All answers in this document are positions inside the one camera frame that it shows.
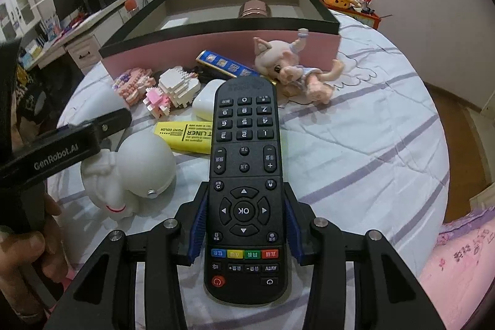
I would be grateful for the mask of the person's left hand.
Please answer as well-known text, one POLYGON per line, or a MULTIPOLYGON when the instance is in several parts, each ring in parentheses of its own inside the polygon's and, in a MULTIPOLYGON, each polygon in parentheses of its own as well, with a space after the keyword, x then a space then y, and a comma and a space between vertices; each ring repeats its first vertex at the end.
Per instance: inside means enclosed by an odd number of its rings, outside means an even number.
POLYGON ((59 205, 45 195, 45 227, 28 234, 8 235, 1 240, 1 293, 16 316, 27 323, 45 315, 42 305, 26 285, 20 269, 37 260, 46 277, 60 283, 68 274, 60 227, 54 219, 59 205))

